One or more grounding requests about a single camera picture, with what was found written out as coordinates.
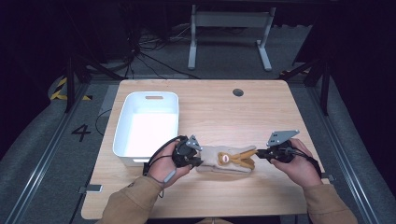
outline beige plush toy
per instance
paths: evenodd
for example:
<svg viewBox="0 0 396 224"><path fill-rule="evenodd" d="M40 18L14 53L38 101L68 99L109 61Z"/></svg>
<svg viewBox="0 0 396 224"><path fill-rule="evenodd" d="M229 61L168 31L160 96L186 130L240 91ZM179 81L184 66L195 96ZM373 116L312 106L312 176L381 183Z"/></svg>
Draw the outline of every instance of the beige plush toy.
<svg viewBox="0 0 396 224"><path fill-rule="evenodd" d="M200 152L204 162L196 167L198 172L219 172L229 174L248 174L254 170L254 160L250 157L257 152L255 146L203 147Z"/></svg>

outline forearm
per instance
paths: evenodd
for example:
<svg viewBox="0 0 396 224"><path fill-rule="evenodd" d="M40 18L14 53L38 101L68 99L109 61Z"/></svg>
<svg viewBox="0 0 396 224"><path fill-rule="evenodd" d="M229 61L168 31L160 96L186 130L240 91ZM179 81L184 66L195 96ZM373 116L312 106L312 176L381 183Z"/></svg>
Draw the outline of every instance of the forearm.
<svg viewBox="0 0 396 224"><path fill-rule="evenodd" d="M145 223L161 190L155 180L145 176L138 177L131 187L110 196L98 223Z"/></svg>
<svg viewBox="0 0 396 224"><path fill-rule="evenodd" d="M357 219L340 199L333 185L303 188L308 213L315 224L358 223Z"/></svg>

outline white metal stand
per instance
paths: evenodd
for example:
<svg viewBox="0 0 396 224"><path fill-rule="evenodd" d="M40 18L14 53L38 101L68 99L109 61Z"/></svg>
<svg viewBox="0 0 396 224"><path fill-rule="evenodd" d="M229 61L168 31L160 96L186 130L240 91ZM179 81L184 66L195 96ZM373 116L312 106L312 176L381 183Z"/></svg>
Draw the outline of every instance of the white metal stand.
<svg viewBox="0 0 396 224"><path fill-rule="evenodd" d="M261 40L257 40L257 47L262 57L262 64L265 71L271 71L272 67L265 51L265 42L271 29L271 24L275 16L276 9L271 8L269 12L212 12L196 11L196 6L192 6L191 12L191 46L188 68L195 69L195 58L197 53L197 26L218 26L218 27L256 27L263 28Z"/></svg>

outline person's left hand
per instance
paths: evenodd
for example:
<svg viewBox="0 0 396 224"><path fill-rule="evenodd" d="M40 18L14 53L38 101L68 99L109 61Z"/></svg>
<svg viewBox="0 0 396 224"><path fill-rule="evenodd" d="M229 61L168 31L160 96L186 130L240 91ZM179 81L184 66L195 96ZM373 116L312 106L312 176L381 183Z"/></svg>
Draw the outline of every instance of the person's left hand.
<svg viewBox="0 0 396 224"><path fill-rule="evenodd" d="M172 160L172 153L175 150L175 147L177 145L178 141L175 141L173 143L170 143L168 146L166 146L158 155L153 159L154 161L160 157L157 161L151 164L151 167L148 171L148 176L153 177L157 181L159 181L159 185L161 185L162 188L168 188L172 186L179 178L181 178L183 175L186 175L190 172L191 167L184 166L180 168L176 168L173 160ZM168 182L163 183L165 178L168 177L172 172L175 172L175 174L168 180Z"/></svg>

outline hand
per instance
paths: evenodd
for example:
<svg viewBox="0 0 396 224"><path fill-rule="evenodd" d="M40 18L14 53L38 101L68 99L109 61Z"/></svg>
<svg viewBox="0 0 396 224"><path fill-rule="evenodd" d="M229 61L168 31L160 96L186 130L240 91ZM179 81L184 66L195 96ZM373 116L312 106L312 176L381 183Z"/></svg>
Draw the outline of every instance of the hand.
<svg viewBox="0 0 396 224"><path fill-rule="evenodd" d="M163 157L155 161L154 163L151 164L151 167L148 171L148 176L153 177L157 181L159 181L159 185L161 185L162 188L168 188L171 185L173 185L179 178L181 178L183 175L186 175L190 172L191 167L190 166L184 166L180 168L176 168L173 160L172 160L172 153L175 150L175 147L177 145L177 141L170 143L168 146L166 146L158 155L153 159L154 161L157 158L160 158L161 156L169 156L169 157ZM166 177L168 177L172 172L176 170L176 173L172 176L171 179L168 180L165 184L163 184L163 181L165 180Z"/></svg>
<svg viewBox="0 0 396 224"><path fill-rule="evenodd" d="M297 147L307 156L312 157L312 153L306 148L303 142L299 139L290 139L291 145ZM279 170L285 172L286 175L296 184L301 187L311 187L323 184L315 170L314 165L306 158L296 156L290 163L284 163L271 159L271 163Z"/></svg>

